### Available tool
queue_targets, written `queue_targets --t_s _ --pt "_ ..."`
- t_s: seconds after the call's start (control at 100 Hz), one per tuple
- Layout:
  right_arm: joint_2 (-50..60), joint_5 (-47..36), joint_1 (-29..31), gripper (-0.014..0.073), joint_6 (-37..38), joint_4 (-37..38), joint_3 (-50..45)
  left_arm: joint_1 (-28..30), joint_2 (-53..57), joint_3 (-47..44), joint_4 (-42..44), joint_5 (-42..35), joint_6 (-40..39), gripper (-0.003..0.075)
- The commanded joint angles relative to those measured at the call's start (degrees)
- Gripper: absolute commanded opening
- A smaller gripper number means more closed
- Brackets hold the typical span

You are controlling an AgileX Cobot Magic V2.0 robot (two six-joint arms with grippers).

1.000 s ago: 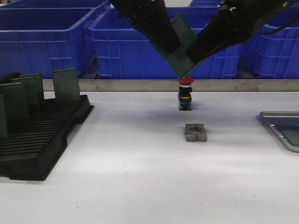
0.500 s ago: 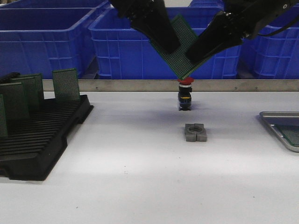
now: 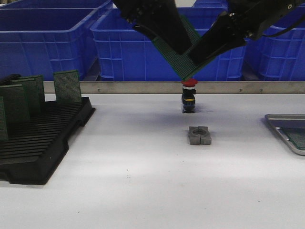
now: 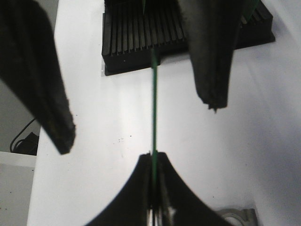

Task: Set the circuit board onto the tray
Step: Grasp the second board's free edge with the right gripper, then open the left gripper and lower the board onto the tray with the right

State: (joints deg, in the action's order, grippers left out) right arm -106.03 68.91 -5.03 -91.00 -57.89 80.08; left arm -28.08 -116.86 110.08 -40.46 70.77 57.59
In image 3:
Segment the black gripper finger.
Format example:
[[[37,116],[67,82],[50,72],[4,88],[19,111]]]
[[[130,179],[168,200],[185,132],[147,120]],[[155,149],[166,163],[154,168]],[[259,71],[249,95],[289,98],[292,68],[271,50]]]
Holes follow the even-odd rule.
[[[179,55],[192,46],[175,1],[142,0],[136,13],[133,28],[150,40],[161,38]]]
[[[208,64],[229,50],[246,45],[242,32],[232,16],[226,11],[218,15],[211,28],[191,48],[188,57],[194,64]]]

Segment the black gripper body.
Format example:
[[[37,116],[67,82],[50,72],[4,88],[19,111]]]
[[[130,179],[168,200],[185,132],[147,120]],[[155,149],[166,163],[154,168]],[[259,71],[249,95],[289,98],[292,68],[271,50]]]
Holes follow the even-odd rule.
[[[121,17],[128,23],[145,24],[149,21],[148,0],[113,0],[120,10]]]
[[[258,40],[264,31],[301,4],[303,0],[229,0],[229,13],[242,35]]]

